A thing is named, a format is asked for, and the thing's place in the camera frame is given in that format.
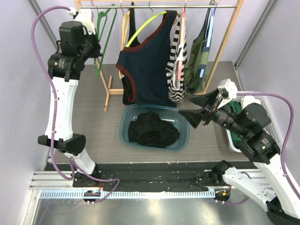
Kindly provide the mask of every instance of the blue plastic bin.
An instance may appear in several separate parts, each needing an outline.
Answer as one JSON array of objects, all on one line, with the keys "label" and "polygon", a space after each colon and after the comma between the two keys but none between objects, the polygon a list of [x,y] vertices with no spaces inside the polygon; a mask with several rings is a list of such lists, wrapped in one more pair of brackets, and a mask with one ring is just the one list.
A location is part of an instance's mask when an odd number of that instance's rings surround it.
[{"label": "blue plastic bin", "polygon": [[[146,113],[148,111],[157,113],[162,120],[171,122],[174,127],[177,128],[177,130],[180,132],[180,136],[174,144],[163,149],[141,146],[137,142],[129,142],[128,128],[130,122],[133,120],[137,120],[138,115],[140,115],[141,113]],[[184,149],[188,144],[189,129],[189,123],[178,113],[178,109],[156,105],[131,105],[127,107],[127,109],[123,113],[120,123],[119,136],[123,143],[134,147],[180,151]]]}]

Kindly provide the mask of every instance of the wooden clothing rack frame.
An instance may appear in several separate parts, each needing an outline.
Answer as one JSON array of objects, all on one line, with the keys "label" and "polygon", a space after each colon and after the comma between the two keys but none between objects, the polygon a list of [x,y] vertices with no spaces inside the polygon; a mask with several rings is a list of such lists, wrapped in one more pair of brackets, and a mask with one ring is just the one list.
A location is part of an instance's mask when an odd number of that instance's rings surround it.
[{"label": "wooden clothing rack frame", "polygon": [[[211,5],[187,5],[187,1],[205,1],[205,0],[134,0],[134,2],[139,2],[139,1],[146,1],[148,2],[148,5],[147,6],[139,6],[139,5],[134,5],[134,6],[131,6],[131,5],[122,5],[122,1],[129,1],[129,2],[132,2],[133,0],[74,0],[75,1],[75,4],[77,6],[77,9],[81,9],[81,8],[90,8],[90,9],[107,9],[107,8],[120,8],[122,9],[123,13],[124,13],[124,9],[126,8],[149,8],[149,9],[153,9],[153,8],[160,8],[160,9],[164,9],[164,8],[234,8],[233,10],[233,13],[231,15],[231,18],[230,18],[230,21],[228,23],[228,26],[227,26],[227,29],[226,29],[226,32],[223,36],[223,40],[221,42],[221,46],[219,47],[219,50],[217,52],[217,56],[215,58],[215,61],[213,63],[213,66],[212,66],[212,69],[211,69],[211,72],[209,74],[209,78],[205,84],[205,89],[203,92],[199,93],[199,95],[202,95],[202,94],[205,94],[207,92],[207,89],[209,87],[209,84],[213,78],[213,75],[217,69],[217,66],[218,66],[218,63],[221,59],[221,56],[223,54],[223,51],[225,49],[225,46],[227,44],[227,41],[228,41],[228,38],[231,34],[231,31],[234,27],[234,24],[235,24],[235,21],[236,21],[236,18],[238,17],[239,15],[239,12],[240,12],[240,9],[243,5],[243,2],[244,0],[237,0],[237,3],[236,5],[219,5],[218,4],[218,0],[216,0],[217,4],[216,6],[211,6]],[[184,2],[184,5],[150,5],[151,2],[154,2],[154,1],[165,1],[165,2],[168,2],[168,1],[181,1],[181,2]],[[119,2],[120,5],[115,5],[115,6],[100,6],[98,5],[100,2]],[[91,6],[84,6],[82,5],[82,3],[91,3],[92,5]],[[97,59],[96,61],[96,65],[97,67],[99,68],[99,65],[100,65],[100,60]],[[102,79],[102,82],[103,82],[103,85],[104,85],[104,88],[105,88],[105,91],[106,91],[106,101],[105,101],[105,107],[104,107],[104,111],[107,112],[108,110],[108,101],[109,101],[109,96],[110,95],[123,95],[123,89],[112,89],[111,88],[111,85],[112,85],[112,80],[113,80],[113,76],[110,76],[109,78],[109,82],[108,82],[108,85],[106,84],[106,81],[105,81],[105,78],[103,76],[103,73],[102,71],[100,71],[100,76],[101,76],[101,79]]]}]

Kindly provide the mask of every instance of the wooden floor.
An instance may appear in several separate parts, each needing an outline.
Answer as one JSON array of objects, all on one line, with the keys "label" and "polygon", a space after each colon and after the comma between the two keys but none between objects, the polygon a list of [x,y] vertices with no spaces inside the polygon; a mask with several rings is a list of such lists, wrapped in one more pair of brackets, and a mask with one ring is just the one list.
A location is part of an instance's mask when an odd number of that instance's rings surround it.
[{"label": "wooden floor", "polygon": [[[112,88],[122,88],[114,65],[105,65],[103,74],[107,81],[109,75],[114,76]],[[217,88],[219,82],[226,78],[238,85],[232,63],[220,62],[209,91]],[[87,66],[81,74],[75,95],[73,132],[86,136],[86,150],[96,163],[248,160],[241,153],[229,150],[225,130],[214,123],[205,127],[200,125],[196,130],[191,128],[189,143],[180,152],[127,146],[119,138],[120,120],[126,108],[122,104],[122,96],[111,96],[108,113],[104,112],[105,98],[101,79],[95,76],[93,66]],[[195,108],[188,101],[178,107]],[[68,158],[59,152],[55,154],[55,159],[57,163],[68,163]]]}]

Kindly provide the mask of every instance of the yellow-green hanger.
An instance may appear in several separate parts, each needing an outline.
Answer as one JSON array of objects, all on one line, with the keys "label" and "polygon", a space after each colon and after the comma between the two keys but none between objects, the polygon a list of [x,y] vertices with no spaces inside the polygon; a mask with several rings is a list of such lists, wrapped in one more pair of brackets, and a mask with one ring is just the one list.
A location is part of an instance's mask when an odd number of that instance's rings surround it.
[{"label": "yellow-green hanger", "polygon": [[142,29],[144,29],[152,20],[154,20],[155,18],[159,17],[160,15],[166,14],[167,11],[163,11],[161,13],[158,13],[154,16],[152,16],[149,20],[147,20],[136,32],[135,34],[131,37],[131,39],[128,41],[126,47],[130,47],[131,43],[133,42],[133,40],[136,38],[136,36],[142,31]]}]

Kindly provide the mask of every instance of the pink hanger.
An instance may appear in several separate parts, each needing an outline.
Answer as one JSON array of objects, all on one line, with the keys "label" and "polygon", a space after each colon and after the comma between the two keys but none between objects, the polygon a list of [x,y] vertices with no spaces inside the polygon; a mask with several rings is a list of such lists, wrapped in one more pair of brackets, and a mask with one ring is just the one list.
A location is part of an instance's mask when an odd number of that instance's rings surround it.
[{"label": "pink hanger", "polygon": [[[181,14],[181,24],[180,24],[180,44],[183,44],[184,36],[185,36],[185,19],[186,19],[186,9],[182,9],[182,14]],[[182,60],[178,61],[178,74],[177,74],[177,79],[181,79],[181,71],[182,71]]]}]

